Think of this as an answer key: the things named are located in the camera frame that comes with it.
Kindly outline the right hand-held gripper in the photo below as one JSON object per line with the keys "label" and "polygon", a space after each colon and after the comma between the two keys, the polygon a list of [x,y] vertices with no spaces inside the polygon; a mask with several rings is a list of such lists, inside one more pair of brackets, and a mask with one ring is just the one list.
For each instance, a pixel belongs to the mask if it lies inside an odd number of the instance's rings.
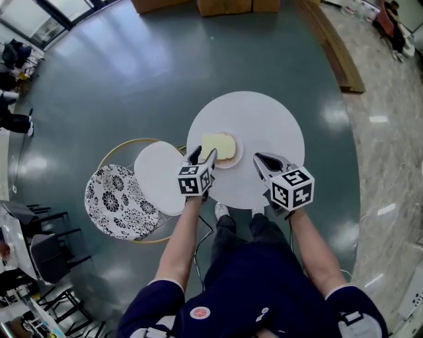
{"label": "right hand-held gripper", "polygon": [[287,158],[269,152],[255,154],[253,163],[268,188],[264,196],[277,216],[313,202],[315,179],[304,166],[289,169],[291,162]]}

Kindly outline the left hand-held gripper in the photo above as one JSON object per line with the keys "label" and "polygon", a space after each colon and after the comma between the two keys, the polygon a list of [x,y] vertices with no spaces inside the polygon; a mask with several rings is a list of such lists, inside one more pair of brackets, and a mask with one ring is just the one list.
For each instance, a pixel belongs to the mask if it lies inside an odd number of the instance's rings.
{"label": "left hand-held gripper", "polygon": [[197,146],[184,161],[177,176],[180,193],[186,198],[201,197],[205,202],[209,197],[209,190],[215,178],[212,175],[217,160],[217,149],[209,153],[204,163],[198,164],[202,146]]}

